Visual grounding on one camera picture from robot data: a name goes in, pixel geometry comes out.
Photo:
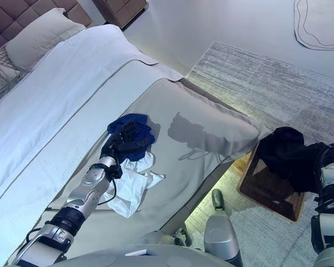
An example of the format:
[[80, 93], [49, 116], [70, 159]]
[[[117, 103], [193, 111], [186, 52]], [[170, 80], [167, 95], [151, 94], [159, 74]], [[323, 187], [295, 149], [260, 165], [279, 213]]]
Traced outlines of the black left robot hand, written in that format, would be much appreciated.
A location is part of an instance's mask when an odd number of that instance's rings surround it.
[[148, 133], [144, 132], [137, 122], [128, 122], [110, 133], [101, 148], [100, 159], [111, 157], [117, 164], [127, 159], [132, 162], [139, 161], [145, 157], [149, 141]]

